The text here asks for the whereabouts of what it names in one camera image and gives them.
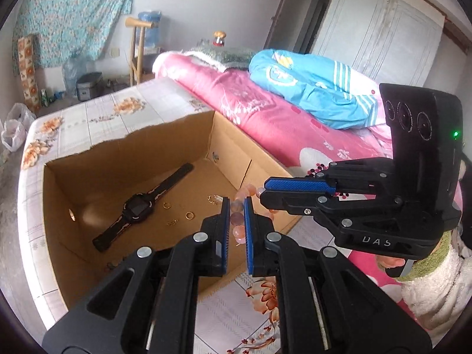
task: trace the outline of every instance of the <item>wooden stool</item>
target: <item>wooden stool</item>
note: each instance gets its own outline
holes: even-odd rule
[[[138,84],[151,80],[154,76],[153,73],[144,74],[142,69],[142,59],[144,57],[145,50],[145,31],[146,28],[156,28],[159,23],[157,22],[147,22],[135,19],[133,17],[128,17],[124,22],[124,25],[127,28],[133,28],[133,35],[131,36],[131,49],[130,49],[130,67],[129,67],[129,83],[130,86],[134,86],[135,79]],[[141,33],[139,35],[139,44],[138,44],[138,56],[135,56],[136,49],[136,28],[141,28]]]

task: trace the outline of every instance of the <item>patterned cushion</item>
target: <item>patterned cushion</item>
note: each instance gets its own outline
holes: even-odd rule
[[[37,113],[41,108],[38,86],[35,79],[35,66],[33,65],[32,35],[18,40],[18,66],[20,70],[21,86],[23,87],[24,102],[29,110]]]

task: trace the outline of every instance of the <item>floor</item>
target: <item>floor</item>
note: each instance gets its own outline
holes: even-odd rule
[[[18,240],[17,193],[22,151],[9,154],[0,167],[0,289],[23,326],[41,343],[46,328],[28,287]]]

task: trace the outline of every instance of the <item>electrical outlet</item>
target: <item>electrical outlet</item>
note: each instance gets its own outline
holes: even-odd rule
[[[107,57],[108,58],[117,58],[119,57],[119,48],[118,47],[111,47],[107,50]]]
[[[119,48],[118,47],[112,48],[112,57],[113,58],[119,57]]]

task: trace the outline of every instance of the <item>white wardrobe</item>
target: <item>white wardrobe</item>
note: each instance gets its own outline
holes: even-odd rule
[[[377,83],[423,86],[444,20],[424,0],[331,0],[312,53]]]

